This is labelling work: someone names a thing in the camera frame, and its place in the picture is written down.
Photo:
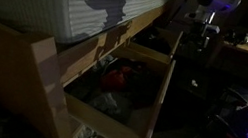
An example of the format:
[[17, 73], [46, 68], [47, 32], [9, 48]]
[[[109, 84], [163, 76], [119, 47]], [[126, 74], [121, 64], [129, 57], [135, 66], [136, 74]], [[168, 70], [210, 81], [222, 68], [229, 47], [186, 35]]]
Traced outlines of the red garment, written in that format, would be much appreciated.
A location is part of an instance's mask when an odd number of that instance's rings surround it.
[[100, 87], [103, 91], [126, 91], [130, 85], [130, 79], [137, 74], [131, 67], [121, 66], [103, 75], [100, 80]]

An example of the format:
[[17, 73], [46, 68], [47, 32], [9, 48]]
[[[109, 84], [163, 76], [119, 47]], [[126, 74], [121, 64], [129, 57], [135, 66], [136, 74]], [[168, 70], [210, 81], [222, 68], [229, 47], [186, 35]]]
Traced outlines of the wooden top left drawer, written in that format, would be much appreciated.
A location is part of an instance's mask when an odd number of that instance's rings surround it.
[[69, 114], [104, 138], [151, 138], [176, 64], [129, 47], [64, 83]]

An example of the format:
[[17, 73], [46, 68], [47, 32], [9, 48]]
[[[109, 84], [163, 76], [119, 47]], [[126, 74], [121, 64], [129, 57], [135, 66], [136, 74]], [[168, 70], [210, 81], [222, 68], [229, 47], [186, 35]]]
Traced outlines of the grey garment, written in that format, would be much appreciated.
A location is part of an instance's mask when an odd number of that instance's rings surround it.
[[94, 109], [126, 124], [132, 113], [132, 102], [119, 93], [105, 92], [88, 102]]

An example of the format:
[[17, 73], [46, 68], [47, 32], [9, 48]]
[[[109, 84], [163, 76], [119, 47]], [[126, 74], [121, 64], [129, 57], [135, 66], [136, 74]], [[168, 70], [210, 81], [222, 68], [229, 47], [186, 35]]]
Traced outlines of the wooden top right drawer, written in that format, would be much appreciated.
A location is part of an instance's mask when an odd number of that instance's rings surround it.
[[151, 26], [132, 37], [128, 47], [152, 59], [170, 63], [174, 58], [182, 35], [182, 32], [173, 32]]

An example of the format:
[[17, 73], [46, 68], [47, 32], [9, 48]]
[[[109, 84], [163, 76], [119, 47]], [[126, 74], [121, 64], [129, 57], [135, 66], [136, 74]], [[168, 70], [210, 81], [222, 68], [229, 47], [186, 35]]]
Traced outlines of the grey patterned cloth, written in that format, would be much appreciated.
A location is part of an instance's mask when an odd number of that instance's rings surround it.
[[83, 126], [81, 131], [76, 136], [76, 138], [97, 138], [97, 137], [98, 137], [97, 133], [91, 128], [88, 128], [86, 126]]

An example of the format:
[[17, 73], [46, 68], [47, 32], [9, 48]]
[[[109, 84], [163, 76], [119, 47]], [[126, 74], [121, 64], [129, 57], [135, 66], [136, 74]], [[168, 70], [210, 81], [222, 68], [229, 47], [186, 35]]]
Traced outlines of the wooden bed frame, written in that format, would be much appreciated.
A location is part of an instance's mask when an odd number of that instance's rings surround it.
[[25, 116], [46, 138], [72, 138], [70, 119], [105, 138], [151, 138], [164, 86], [134, 129], [64, 92], [64, 88], [108, 55], [145, 62], [169, 80], [170, 69], [158, 57], [132, 49], [130, 39], [170, 7], [165, 3], [64, 51], [45, 33], [21, 33], [0, 23], [0, 103]]

